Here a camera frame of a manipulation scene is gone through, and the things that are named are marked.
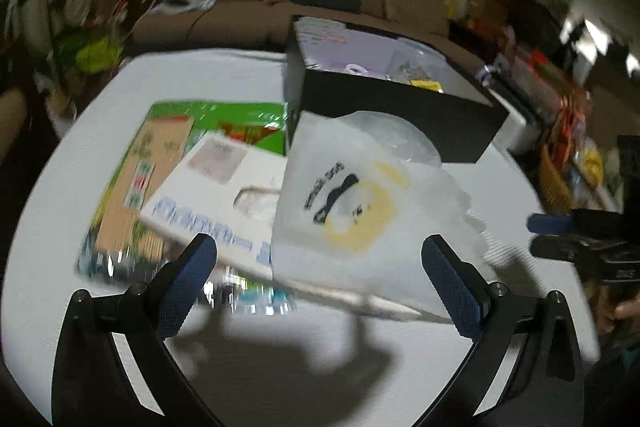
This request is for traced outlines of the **right hand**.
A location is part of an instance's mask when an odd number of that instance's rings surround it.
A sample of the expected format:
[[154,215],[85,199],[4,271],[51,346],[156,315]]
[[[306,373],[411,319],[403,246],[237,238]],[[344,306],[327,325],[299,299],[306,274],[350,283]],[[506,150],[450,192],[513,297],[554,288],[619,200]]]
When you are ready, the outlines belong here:
[[614,303],[610,297],[610,288],[602,289],[596,308],[596,329],[599,336],[611,334],[619,321],[631,321],[630,331],[639,332],[640,303],[639,295]]

